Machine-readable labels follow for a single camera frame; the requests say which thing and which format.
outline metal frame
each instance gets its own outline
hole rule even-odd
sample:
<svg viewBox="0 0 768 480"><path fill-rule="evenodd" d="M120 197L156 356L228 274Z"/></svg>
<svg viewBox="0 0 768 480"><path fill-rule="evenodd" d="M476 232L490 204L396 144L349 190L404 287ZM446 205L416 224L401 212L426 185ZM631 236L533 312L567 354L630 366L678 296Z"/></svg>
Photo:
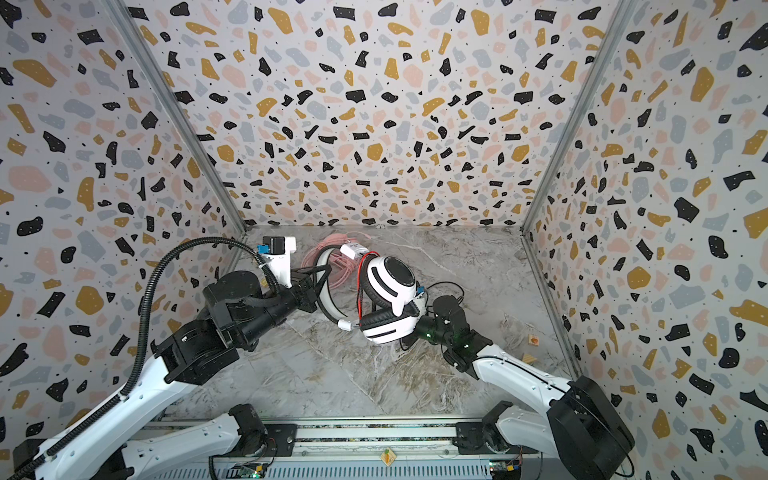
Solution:
<svg viewBox="0 0 768 480"><path fill-rule="evenodd" d="M221 202L221 208L230 218L230 224L237 231L234 237L242 237L247 230L245 222L240 218L240 213L232 201L232 197L230 197L227 189L224 187L222 180L219 178L216 169L208 161L208 153L203 148L202 143L192 129L192 125L181 110L176 101L176 96L165 82L163 72L154 60L149 47L144 43L138 27L128 14L125 3L123 0L101 0L101 4L125 40L128 49L139 64L141 71L157 95L157 99L163 105L165 112L170 117L171 123L179 132L182 141L190 148L192 155L195 156L197 165L203 171L208 185Z"/></svg>
<svg viewBox="0 0 768 480"><path fill-rule="evenodd" d="M535 248L531 241L528 239L528 232L533 228L533 224L536 220L537 213L547 198L547 192L549 188L554 184L557 173L560 171L564 161L565 154L571 148L571 143L576 136L579 125L587 114L590 103L598 92L601 80L605 73L606 68L611 63L614 57L614 53L618 42L621 40L624 30L629 23L632 12L634 12L635 6L639 0L619 0L619 4L614 10L614 15L611 18L611 22L608 24L607 31L605 33L605 39L603 40L600 50L594 60L594 66L589 71L587 80L584 83L584 87L579 92L576 104L571 111L571 116L568 118L568 122L565 125L563 136L558 142L558 146L554 149L552 154L552 160L549 162L544 175L541 178L541 183L536 189L533 201L528 208L528 213L525 215L525 220L521 226L521 234L523 236L523 248L525 249L525 255L528 257L528 262L531 264L536 284L538 285L541 298L544 300L545 308L549 313L549 318L552 321L555 335L558 338L565 359L570 367L572 373L576 376L582 374L581 366L577 362L574 356L573 349L570 347L571 342L568 339L568 333L565 331L562 322L558 318L558 311L555 305L552 292L547 287L545 282L544 273L539 269Z"/></svg>

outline red wire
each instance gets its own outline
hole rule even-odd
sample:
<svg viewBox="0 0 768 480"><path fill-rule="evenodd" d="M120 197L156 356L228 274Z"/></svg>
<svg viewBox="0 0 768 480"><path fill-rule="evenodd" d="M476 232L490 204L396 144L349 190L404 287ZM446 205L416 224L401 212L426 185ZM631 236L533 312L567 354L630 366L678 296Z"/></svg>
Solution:
<svg viewBox="0 0 768 480"><path fill-rule="evenodd" d="M362 256L362 258L360 259L360 265L357 266L357 316L359 321L362 321L362 295L360 294L360 272L362 271L362 262L371 253L373 253L377 257L379 256L378 252L368 252Z"/></svg>

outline gray speckle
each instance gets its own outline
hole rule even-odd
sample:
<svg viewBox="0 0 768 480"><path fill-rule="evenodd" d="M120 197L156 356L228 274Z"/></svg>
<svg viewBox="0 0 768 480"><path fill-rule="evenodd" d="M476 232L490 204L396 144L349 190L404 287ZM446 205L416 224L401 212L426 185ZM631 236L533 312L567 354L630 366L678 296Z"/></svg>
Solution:
<svg viewBox="0 0 768 480"><path fill-rule="evenodd" d="M76 98L64 102L64 111L82 118L91 118L96 115L96 110Z"/></svg>
<svg viewBox="0 0 768 480"><path fill-rule="evenodd" d="M62 197L51 197L45 201L45 208L58 208L59 210L66 210L72 204L71 201Z"/></svg>
<svg viewBox="0 0 768 480"><path fill-rule="evenodd" d="M725 446L728 447L734 457L739 456L739 454L744 451L744 439L741 436L741 427L743 425L744 423L741 419L737 419L730 432L720 439Z"/></svg>
<svg viewBox="0 0 768 480"><path fill-rule="evenodd" d="M21 277L13 281L13 283L29 284L35 281L35 274L33 272L21 272Z"/></svg>
<svg viewBox="0 0 768 480"><path fill-rule="evenodd" d="M181 41L186 43L187 46L190 47L190 48L197 47L200 44L200 42L198 42L194 38L190 37L186 33L181 35Z"/></svg>
<svg viewBox="0 0 768 480"><path fill-rule="evenodd" d="M57 117L56 115L53 115L53 114L46 115L44 117L38 114L38 118L44 124L51 125L53 128L57 128L58 130L61 130L62 128L64 128L64 125L65 125L64 118Z"/></svg>
<svg viewBox="0 0 768 480"><path fill-rule="evenodd" d="M720 163L721 160L723 160L723 154L727 152L728 150L733 149L733 130L728 128L727 130L723 130L717 137L712 141L712 146L715 150L715 156L712 160L713 164Z"/></svg>
<svg viewBox="0 0 768 480"><path fill-rule="evenodd" d="M398 125L398 127L395 129L396 140L397 141L408 140L408 136L410 132L411 132L411 122L409 121L400 122L400 125Z"/></svg>
<svg viewBox="0 0 768 480"><path fill-rule="evenodd" d="M670 180L670 190L673 192L679 193L685 191L686 188L688 188L688 180L681 177Z"/></svg>
<svg viewBox="0 0 768 480"><path fill-rule="evenodd" d="M675 291L670 293L670 300L672 300L672 305L674 305L676 309L699 303L701 300L704 300L705 297L706 294L704 293L704 289L698 285L680 285Z"/></svg>
<svg viewBox="0 0 768 480"><path fill-rule="evenodd" d="M5 43L21 53L29 51L29 43L13 30L8 30L8 37L5 39Z"/></svg>
<svg viewBox="0 0 768 480"><path fill-rule="evenodd" d="M656 382L654 379L648 376L646 372L644 372L639 366L633 365L632 367L632 373L634 374L634 379L637 380L637 383L641 384L642 386L654 386Z"/></svg>
<svg viewBox="0 0 768 480"><path fill-rule="evenodd" d="M451 20L451 12L453 11L453 2L448 2L443 8L440 8L437 12L433 13L429 17L429 23L433 25L445 25Z"/></svg>
<svg viewBox="0 0 768 480"><path fill-rule="evenodd" d="M107 275L109 276L115 276L118 274L118 269L111 263L105 263L104 265L101 266L101 269L107 272Z"/></svg>
<svg viewBox="0 0 768 480"><path fill-rule="evenodd" d="M269 56L272 59L273 62L278 63L280 61L283 61L283 56L280 53L278 53L277 50L273 50L272 48L269 48L269 47L264 47L264 51L266 52L267 56Z"/></svg>
<svg viewBox="0 0 768 480"><path fill-rule="evenodd" d="M757 190L752 190L746 196L744 197L746 201L750 203L750 205L754 205L758 201L763 199L763 195L760 195L760 192Z"/></svg>
<svg viewBox="0 0 768 480"><path fill-rule="evenodd" d="M664 121L667 118L667 107L664 105L664 100L659 102L659 106L656 107L656 121Z"/></svg>
<svg viewBox="0 0 768 480"><path fill-rule="evenodd" d="M685 118L681 117L680 115L674 115L672 117L672 130L670 131L670 139L674 143L680 144L680 142L683 141L685 138L686 125L687 122L685 121Z"/></svg>
<svg viewBox="0 0 768 480"><path fill-rule="evenodd" d="M491 67L491 59L488 56L488 52L486 52L484 49L480 48L479 50L475 50L472 52L472 56L475 57L475 60L478 62L478 66L480 68Z"/></svg>
<svg viewBox="0 0 768 480"><path fill-rule="evenodd" d="M45 383L48 381L48 375L51 373L49 366L36 366L30 373L21 378L13 380L8 386L27 385L28 383Z"/></svg>
<svg viewBox="0 0 768 480"><path fill-rule="evenodd" d="M672 428L675 432L677 432L678 435L685 435L685 432L688 431L688 425L685 424L682 420L680 420L680 417L675 417L672 421Z"/></svg>
<svg viewBox="0 0 768 480"><path fill-rule="evenodd" d="M91 232L83 231L78 233L78 240L80 240L80 253L94 262L98 262L107 253Z"/></svg>
<svg viewBox="0 0 768 480"><path fill-rule="evenodd" d="M734 98L733 100L731 100L730 103L734 105L741 105L741 104L748 104L751 101L752 101L752 97L750 97L747 94L742 94L738 98Z"/></svg>
<svg viewBox="0 0 768 480"><path fill-rule="evenodd" d="M56 162L56 165L53 167L53 173L55 173L57 177L61 178L61 181L65 183L69 182L69 170L67 170L67 164L64 162Z"/></svg>
<svg viewBox="0 0 768 480"><path fill-rule="evenodd" d="M632 200L636 204L640 203L648 195L648 192L650 192L650 188L647 177L636 177L632 180Z"/></svg>
<svg viewBox="0 0 768 480"><path fill-rule="evenodd" d="M390 40L388 36L381 34L379 35L379 43L382 44L383 47L389 47L390 45L394 45L395 42Z"/></svg>
<svg viewBox="0 0 768 480"><path fill-rule="evenodd" d="M80 16L82 18L90 18L96 15L96 7L94 6L94 3L91 2L90 0L88 0L88 2L85 2L85 3L81 3L78 7L78 10L80 10Z"/></svg>
<svg viewBox="0 0 768 480"><path fill-rule="evenodd" d="M469 111L471 111L478 120L485 120L488 117L488 112L491 111L491 108L484 102L476 101Z"/></svg>
<svg viewBox="0 0 768 480"><path fill-rule="evenodd" d="M739 287L739 290L746 292L752 284L753 277L754 273L752 273L752 270L747 265L739 263L739 273L736 274L733 282Z"/></svg>
<svg viewBox="0 0 768 480"><path fill-rule="evenodd" d="M312 100L307 106L306 110L312 114L314 118L318 120L326 119L326 108L317 101Z"/></svg>
<svg viewBox="0 0 768 480"><path fill-rule="evenodd" d="M680 51L676 51L674 53L670 53L669 55L665 55L659 60L659 66L662 67L664 70L674 70L678 66L680 66L680 63L683 61L684 58L686 58L690 54L690 49L685 48Z"/></svg>
<svg viewBox="0 0 768 480"><path fill-rule="evenodd" d="M722 214L719 217L705 218L702 227L709 230L716 230L722 232L725 228L725 224L728 221L728 214Z"/></svg>
<svg viewBox="0 0 768 480"><path fill-rule="evenodd" d="M250 124L250 122L244 121L242 124L240 124L240 137L245 142L253 142L255 139L253 138L253 125Z"/></svg>
<svg viewBox="0 0 768 480"><path fill-rule="evenodd" d="M518 54L518 57L520 57L520 60L525 63L528 60L528 50L530 50L531 47L528 47L528 44L525 43L525 40L522 38L518 38L518 43L515 44L515 53Z"/></svg>
<svg viewBox="0 0 768 480"><path fill-rule="evenodd" d="M736 58L736 50L726 51L717 59L717 70L727 70Z"/></svg>
<svg viewBox="0 0 768 480"><path fill-rule="evenodd" d="M378 95L380 91L384 90L382 87L381 82L377 78L376 81L373 82L373 86L371 87L371 95Z"/></svg>
<svg viewBox="0 0 768 480"><path fill-rule="evenodd" d="M462 63L467 59L467 56L464 55L464 52L458 48L454 47L451 51L453 52L453 58L456 60L456 63Z"/></svg>
<svg viewBox="0 0 768 480"><path fill-rule="evenodd" d="M240 3L227 15L227 20L233 25L242 25L248 22L248 4L245 0L240 0Z"/></svg>
<svg viewBox="0 0 768 480"><path fill-rule="evenodd" d="M664 297L661 297L660 299L656 300L650 305L650 309L654 312L663 312L664 311Z"/></svg>
<svg viewBox="0 0 768 480"><path fill-rule="evenodd" d="M728 379L728 376L725 375L724 373L713 373L712 380L721 384L726 389L729 389L731 387L730 380Z"/></svg>
<svg viewBox="0 0 768 480"><path fill-rule="evenodd" d="M123 150L120 153L120 162L123 164L123 167L136 170L144 166L144 161L141 160L141 155L136 150Z"/></svg>
<svg viewBox="0 0 768 480"><path fill-rule="evenodd" d="M637 447L637 453L641 457L645 456L645 452L648 449L648 439L645 437L645 433L637 427L637 434L634 436L634 446Z"/></svg>

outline yellow speckle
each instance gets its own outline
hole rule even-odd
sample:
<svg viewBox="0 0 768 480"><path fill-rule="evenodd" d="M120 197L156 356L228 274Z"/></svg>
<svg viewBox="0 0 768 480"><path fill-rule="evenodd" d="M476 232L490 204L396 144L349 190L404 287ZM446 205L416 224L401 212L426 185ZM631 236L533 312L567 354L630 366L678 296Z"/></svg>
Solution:
<svg viewBox="0 0 768 480"><path fill-rule="evenodd" d="M411 30L410 28L404 25L400 25L399 23L390 22L389 24L387 24L387 28L389 29L390 32L392 32L395 35L400 35L401 33L405 33L407 35L413 35L413 30Z"/></svg>
<svg viewBox="0 0 768 480"><path fill-rule="evenodd" d="M277 8L270 8L267 10L267 12L270 14L270 17L275 21L277 24L277 27L280 29L282 33L285 35L288 35L289 33L293 33L293 28L290 24L290 17L287 13L283 12L282 10L279 10Z"/></svg>
<svg viewBox="0 0 768 480"><path fill-rule="evenodd" d="M424 112L422 113L422 117L426 117L427 115L431 114L433 110L444 103L445 100L443 100L442 97L433 98L432 100L427 101L424 103Z"/></svg>
<svg viewBox="0 0 768 480"><path fill-rule="evenodd" d="M210 33L211 35L216 34L216 31L212 28L208 28L205 25L200 25L199 23L195 22L187 22L187 28L198 35L202 35L203 33Z"/></svg>
<svg viewBox="0 0 768 480"><path fill-rule="evenodd" d="M478 35L487 35L488 27L491 24L491 16L482 10L472 10L470 14L472 22L475 24L475 31Z"/></svg>
<svg viewBox="0 0 768 480"><path fill-rule="evenodd" d="M387 60L386 68L384 69L384 75L390 78L394 78L395 80L400 78L400 75L397 73L397 60L394 58Z"/></svg>

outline pink speckle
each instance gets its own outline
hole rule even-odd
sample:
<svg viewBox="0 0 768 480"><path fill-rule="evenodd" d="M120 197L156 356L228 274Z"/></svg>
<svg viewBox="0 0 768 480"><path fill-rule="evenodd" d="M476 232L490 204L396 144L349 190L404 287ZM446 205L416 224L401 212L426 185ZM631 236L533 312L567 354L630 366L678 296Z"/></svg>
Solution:
<svg viewBox="0 0 768 480"><path fill-rule="evenodd" d="M696 133L698 133L698 134L702 134L702 133L704 133L705 131L707 131L709 129L710 129L710 122L708 122L704 118L699 118L696 121L696 123L694 124L694 131Z"/></svg>
<svg viewBox="0 0 768 480"><path fill-rule="evenodd" d="M38 250L38 254L35 257L35 266L48 275L54 275L58 270L56 269L56 258L54 257L53 250L45 247Z"/></svg>
<svg viewBox="0 0 768 480"><path fill-rule="evenodd" d="M211 10L208 10L208 7L206 7L205 5L203 5L203 15L205 15L205 18L207 18L207 19L208 19L208 21L209 21L209 22L210 22L212 25L214 25L214 26L216 26L216 27L218 27L219 25L221 25L221 22L219 22L219 19L218 19L218 18L216 18L216 15L214 15L214 14L213 14L213 12L212 12Z"/></svg>
<svg viewBox="0 0 768 480"><path fill-rule="evenodd" d="M685 243L679 243L668 253L670 260L691 260L694 258L694 251Z"/></svg>
<svg viewBox="0 0 768 480"><path fill-rule="evenodd" d="M35 299L30 296L25 296L22 300L22 318L31 318L33 313L35 313Z"/></svg>
<svg viewBox="0 0 768 480"><path fill-rule="evenodd" d="M565 31L566 28L571 24L571 14L566 14L562 21L560 22L560 31Z"/></svg>
<svg viewBox="0 0 768 480"><path fill-rule="evenodd" d="M54 237L61 238L62 240L72 237L72 231L68 228L55 228L51 232L54 234Z"/></svg>
<svg viewBox="0 0 768 480"><path fill-rule="evenodd" d="M18 334L26 339L36 339L40 336L40 329L36 326L20 326Z"/></svg>
<svg viewBox="0 0 768 480"><path fill-rule="evenodd" d="M703 332L704 329L707 328L707 324L710 322L707 319L707 316L709 316L709 314L710 314L709 310L701 310L694 317L694 326L698 331Z"/></svg>
<svg viewBox="0 0 768 480"><path fill-rule="evenodd" d="M422 21L419 19L419 14L416 12L416 7L413 6L413 4L411 4L411 11L410 11L409 17L411 19L411 25L417 28L422 26Z"/></svg>
<svg viewBox="0 0 768 480"><path fill-rule="evenodd" d="M614 238L608 244L609 252L627 253L630 250L629 243L623 238Z"/></svg>
<svg viewBox="0 0 768 480"><path fill-rule="evenodd" d="M221 75L235 87L245 88L245 74L239 68L227 65L221 71Z"/></svg>
<svg viewBox="0 0 768 480"><path fill-rule="evenodd" d="M91 124L89 124L87 121L79 121L77 126L75 126L74 129L76 131L79 131L83 135L91 134Z"/></svg>
<svg viewBox="0 0 768 480"><path fill-rule="evenodd" d="M67 359L67 347L64 345L64 329L53 325L43 340L43 353L59 362Z"/></svg>
<svg viewBox="0 0 768 480"><path fill-rule="evenodd" d="M710 278L712 278L712 266L711 265L702 266L701 270L699 270L699 278L701 278L703 282L709 282Z"/></svg>
<svg viewBox="0 0 768 480"><path fill-rule="evenodd" d="M79 282L81 280L93 280L96 278L96 272L82 266L78 268L78 272L74 275L74 281Z"/></svg>
<svg viewBox="0 0 768 480"><path fill-rule="evenodd" d="M16 189L41 194L51 188L51 182L37 167L18 166L8 169L8 182Z"/></svg>
<svg viewBox="0 0 768 480"><path fill-rule="evenodd" d="M415 66L414 64L408 65L402 71L402 76L412 87L420 88L422 86L422 81L424 80L424 72L422 72L421 68Z"/></svg>
<svg viewBox="0 0 768 480"><path fill-rule="evenodd" d="M53 54L50 52L48 53L48 65L61 72L61 74L65 77L69 76L69 68L66 68L64 64L62 64L58 58L53 56Z"/></svg>
<svg viewBox="0 0 768 480"><path fill-rule="evenodd" d="M728 92L729 87L730 84L723 85L714 89L712 92L712 103L710 103L710 110L716 110L720 107L720 102L723 101L723 98L725 97L726 92Z"/></svg>
<svg viewBox="0 0 768 480"><path fill-rule="evenodd" d="M304 15L301 15L301 12L297 13L296 16L293 17L293 20L296 21L296 25L298 25L299 28L301 28L301 31L303 33L306 33L307 30L309 30L306 27L306 22L304 21Z"/></svg>

